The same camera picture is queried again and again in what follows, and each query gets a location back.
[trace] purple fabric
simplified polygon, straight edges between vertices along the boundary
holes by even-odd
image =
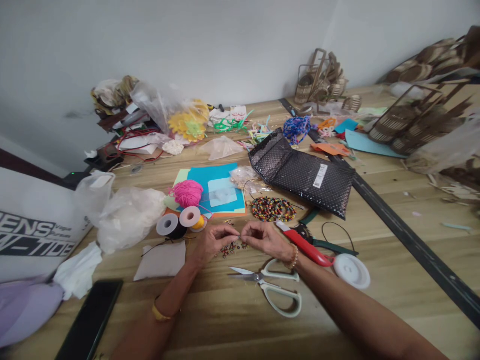
[[[40,329],[55,314],[63,295],[57,284],[17,281],[0,285],[0,348]]]

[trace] hand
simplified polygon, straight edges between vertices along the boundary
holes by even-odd
[[[222,248],[237,241],[240,233],[229,224],[207,225],[203,231],[203,238],[191,256],[202,268],[210,262]]]
[[[241,240],[265,254],[288,263],[294,249],[269,222],[249,221],[241,231]]]

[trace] black phone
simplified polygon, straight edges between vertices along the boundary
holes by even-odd
[[[124,282],[99,280],[91,288],[55,360],[92,360]]]

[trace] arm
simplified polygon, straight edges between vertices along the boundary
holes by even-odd
[[[269,223],[249,222],[241,239],[283,262],[293,258],[293,248]],[[301,253],[295,268],[338,327],[370,352],[382,359],[446,359],[393,312]]]
[[[174,328],[176,315],[197,274],[216,253],[236,241],[239,235],[238,231],[228,224],[208,227],[203,232],[203,238],[197,242],[193,254],[155,301],[158,311],[172,319],[158,322],[149,307],[146,314],[132,326],[114,350],[111,360],[159,359]]]

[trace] black mesh bag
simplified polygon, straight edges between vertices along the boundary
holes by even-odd
[[[345,220],[355,170],[293,150],[281,128],[248,155],[251,166],[266,183]]]

